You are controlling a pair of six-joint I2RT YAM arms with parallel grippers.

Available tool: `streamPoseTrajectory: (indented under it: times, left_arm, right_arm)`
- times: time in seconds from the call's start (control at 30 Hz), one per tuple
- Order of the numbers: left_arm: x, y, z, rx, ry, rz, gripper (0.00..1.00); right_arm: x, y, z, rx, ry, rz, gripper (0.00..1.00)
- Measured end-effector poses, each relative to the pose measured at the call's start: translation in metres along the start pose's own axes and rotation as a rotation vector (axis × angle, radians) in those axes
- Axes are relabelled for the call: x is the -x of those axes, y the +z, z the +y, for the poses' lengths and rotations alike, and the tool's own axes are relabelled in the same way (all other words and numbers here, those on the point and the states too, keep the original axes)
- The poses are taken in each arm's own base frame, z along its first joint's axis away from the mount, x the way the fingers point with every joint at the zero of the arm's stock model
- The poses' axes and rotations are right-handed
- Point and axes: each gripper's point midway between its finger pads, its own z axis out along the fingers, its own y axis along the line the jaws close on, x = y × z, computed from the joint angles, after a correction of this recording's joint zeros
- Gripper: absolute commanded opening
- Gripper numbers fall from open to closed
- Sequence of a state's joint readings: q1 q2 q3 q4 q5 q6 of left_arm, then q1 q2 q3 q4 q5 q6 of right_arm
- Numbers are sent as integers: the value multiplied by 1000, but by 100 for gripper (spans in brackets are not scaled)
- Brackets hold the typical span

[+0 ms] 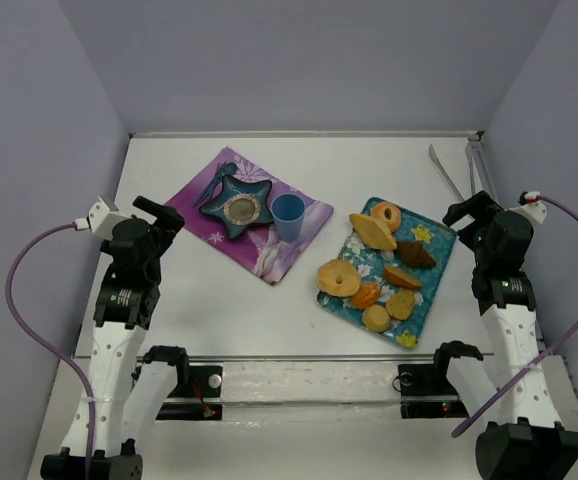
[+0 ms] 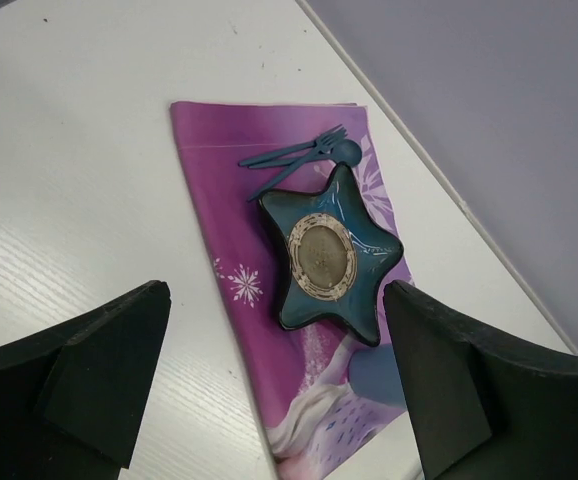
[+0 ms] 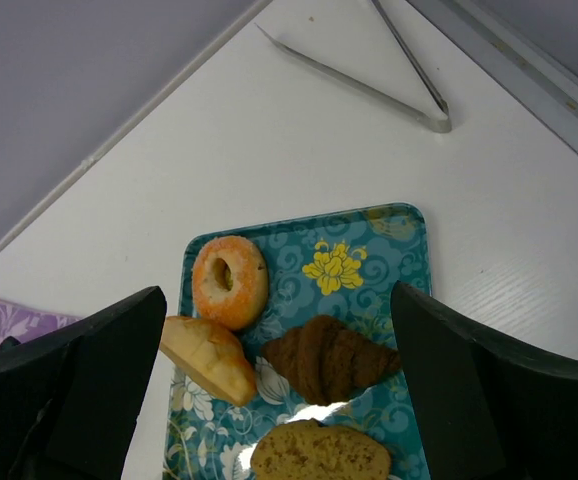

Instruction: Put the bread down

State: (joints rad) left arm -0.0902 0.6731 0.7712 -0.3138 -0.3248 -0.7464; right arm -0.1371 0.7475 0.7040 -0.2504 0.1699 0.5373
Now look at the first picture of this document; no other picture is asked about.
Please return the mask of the metal tongs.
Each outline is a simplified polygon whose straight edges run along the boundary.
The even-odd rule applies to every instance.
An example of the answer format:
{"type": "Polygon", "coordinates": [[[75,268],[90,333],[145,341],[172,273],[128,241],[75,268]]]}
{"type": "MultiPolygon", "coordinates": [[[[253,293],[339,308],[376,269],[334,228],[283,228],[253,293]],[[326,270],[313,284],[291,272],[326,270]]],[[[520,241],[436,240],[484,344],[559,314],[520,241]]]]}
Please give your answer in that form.
{"type": "Polygon", "coordinates": [[[470,139],[464,152],[457,156],[437,149],[437,142],[430,143],[428,158],[443,179],[453,197],[462,202],[480,191],[495,194],[484,162],[480,141],[470,139]]]}

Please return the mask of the orange round bun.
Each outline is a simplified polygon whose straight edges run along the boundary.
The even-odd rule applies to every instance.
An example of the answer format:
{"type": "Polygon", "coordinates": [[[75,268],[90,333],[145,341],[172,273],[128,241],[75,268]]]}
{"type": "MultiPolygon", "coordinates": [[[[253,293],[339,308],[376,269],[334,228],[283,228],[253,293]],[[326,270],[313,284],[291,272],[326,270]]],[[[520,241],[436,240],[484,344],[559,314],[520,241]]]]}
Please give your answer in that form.
{"type": "Polygon", "coordinates": [[[374,305],[381,295],[381,285],[377,282],[364,282],[358,292],[351,298],[351,305],[359,310],[365,310],[374,305]]]}

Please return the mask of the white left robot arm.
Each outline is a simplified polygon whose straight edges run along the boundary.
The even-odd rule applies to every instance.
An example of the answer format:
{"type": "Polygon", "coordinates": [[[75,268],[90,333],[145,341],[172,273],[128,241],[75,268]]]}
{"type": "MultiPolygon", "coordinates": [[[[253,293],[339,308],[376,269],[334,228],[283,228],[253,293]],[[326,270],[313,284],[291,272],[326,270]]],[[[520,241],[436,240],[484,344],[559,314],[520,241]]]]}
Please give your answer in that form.
{"type": "Polygon", "coordinates": [[[161,258],[184,226],[169,206],[137,197],[148,222],[99,199],[86,223],[111,258],[95,302],[83,393],[59,453],[43,458],[44,479],[138,479],[139,445],[167,396],[189,379],[189,359],[177,346],[138,351],[160,298],[161,258]]]}

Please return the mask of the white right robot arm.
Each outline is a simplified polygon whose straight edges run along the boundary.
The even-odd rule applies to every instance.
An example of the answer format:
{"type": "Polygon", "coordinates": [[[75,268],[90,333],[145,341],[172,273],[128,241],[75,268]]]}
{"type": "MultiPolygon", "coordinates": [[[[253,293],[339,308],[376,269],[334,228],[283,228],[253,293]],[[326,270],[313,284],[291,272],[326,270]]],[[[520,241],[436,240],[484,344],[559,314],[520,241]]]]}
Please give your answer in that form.
{"type": "Polygon", "coordinates": [[[461,341],[443,343],[434,379],[459,395],[467,419],[455,435],[474,428],[483,479],[563,479],[578,460],[578,433],[566,429],[539,361],[537,302],[522,270],[535,226],[546,217],[537,195],[504,209],[486,192],[449,207],[447,226],[464,217],[459,240],[474,253],[472,292],[494,356],[461,341]]]}

